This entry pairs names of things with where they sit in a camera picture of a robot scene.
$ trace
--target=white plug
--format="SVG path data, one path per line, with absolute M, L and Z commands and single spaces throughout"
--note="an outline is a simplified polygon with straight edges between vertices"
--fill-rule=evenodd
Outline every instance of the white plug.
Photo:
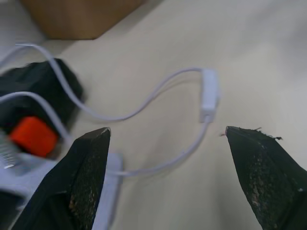
M 213 122 L 219 101 L 220 89 L 217 73 L 211 69 L 203 69 L 200 122 Z

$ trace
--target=metal spring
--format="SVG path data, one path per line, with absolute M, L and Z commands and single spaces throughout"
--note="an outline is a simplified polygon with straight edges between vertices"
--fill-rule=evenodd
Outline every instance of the metal spring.
M 11 168 L 20 163 L 17 156 L 18 149 L 7 138 L 5 132 L 0 129 L 0 160 L 4 164 L 4 168 Z

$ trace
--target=white table surface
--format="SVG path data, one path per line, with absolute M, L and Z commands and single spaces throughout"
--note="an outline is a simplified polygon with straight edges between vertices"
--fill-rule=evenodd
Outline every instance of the white table surface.
M 218 136 L 227 125 L 262 127 L 307 169 L 306 10 L 303 0 L 156 0 L 94 41 L 44 43 L 105 115 L 133 111 L 179 69 L 219 72 L 222 99 L 201 146 L 176 169 L 125 179 L 112 230 L 261 229 Z M 36 60 L 31 52 L 19 64 Z M 199 75 L 183 74 L 137 116 L 102 123 L 80 113 L 72 134 L 109 126 L 126 169 L 154 166 L 194 141 L 199 104 Z

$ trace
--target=white cable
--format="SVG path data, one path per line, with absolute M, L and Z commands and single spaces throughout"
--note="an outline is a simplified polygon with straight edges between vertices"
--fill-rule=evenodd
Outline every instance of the white cable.
M 54 57 L 43 47 L 35 45 L 35 44 L 17 44 L 16 46 L 22 46 L 22 47 L 33 47 L 35 49 L 37 49 L 38 51 L 40 51 L 49 61 L 52 69 L 54 70 L 60 84 L 62 85 L 64 91 L 66 92 L 66 94 L 69 96 L 69 98 L 82 110 L 86 111 L 87 113 L 89 113 L 90 115 L 92 115 L 93 117 L 105 120 L 105 121 L 120 121 L 120 120 L 125 120 L 128 119 L 132 116 L 135 116 L 136 114 L 138 114 L 141 110 L 143 110 L 158 94 L 158 92 L 161 90 L 161 88 L 171 79 L 173 79 L 175 76 L 181 74 L 181 73 L 185 73 L 185 72 L 190 72 L 190 71 L 197 71 L 197 72 L 202 72 L 203 69 L 201 68 L 189 68 L 189 69 L 183 69 L 180 70 L 170 76 L 168 76 L 167 78 L 165 78 L 163 81 L 161 81 L 158 86 L 155 88 L 155 90 L 153 91 L 153 93 L 150 94 L 150 96 L 145 100 L 145 102 L 135 111 L 132 112 L 126 116 L 122 116 L 122 117 L 115 117 L 115 118 L 111 118 L 111 117 L 107 117 L 107 116 L 102 116 L 97 114 L 95 111 L 93 111 L 92 109 L 86 107 L 79 99 L 78 97 L 73 93 L 72 89 L 70 88 L 69 84 L 67 83 L 61 68 L 59 67 L 59 65 L 57 64 L 57 62 L 54 60 Z M 7 60 L 8 57 L 12 57 L 12 53 L 9 53 L 4 60 Z M 33 92 L 14 92 L 14 93 L 9 93 L 7 95 L 4 95 L 2 97 L 0 97 L 0 103 L 5 102 L 7 100 L 10 100 L 12 98 L 18 97 L 18 96 L 29 96 L 32 99 L 36 100 L 42 107 L 43 109 L 46 111 L 47 115 L 50 117 L 51 121 L 54 123 L 54 126 L 56 127 L 56 129 L 58 130 L 58 132 L 60 133 L 60 135 L 64 138 L 66 144 L 68 144 L 68 146 L 70 146 L 73 143 L 73 140 L 71 138 L 71 136 L 69 135 L 69 133 L 67 132 L 66 128 L 64 127 L 64 125 L 61 123 L 61 120 L 59 119 L 59 117 L 57 116 L 57 114 L 55 113 L 55 111 L 53 110 L 53 108 L 49 105 L 49 103 L 42 98 L 41 96 L 39 96 L 38 94 L 35 94 Z M 115 172 L 115 171 L 110 171 L 107 170 L 108 174 L 112 174 L 112 175 L 118 175 L 118 176 L 137 176 L 140 174 L 152 174 L 152 173 L 157 173 L 161 170 L 164 170 L 166 168 L 172 167 L 175 164 L 179 163 L 180 161 L 184 160 L 186 157 L 188 157 L 200 144 L 200 142 L 202 141 L 208 124 L 209 124 L 210 120 L 205 119 L 205 123 L 203 124 L 203 128 L 199 134 L 199 136 L 197 137 L 196 141 L 189 146 L 189 148 L 187 149 L 187 151 L 182 152 L 179 156 L 165 162 L 162 163 L 158 166 L 155 166 L 153 168 L 148 168 L 148 169 L 139 169 L 139 170 L 134 170 L 134 171 L 122 171 L 122 172 Z

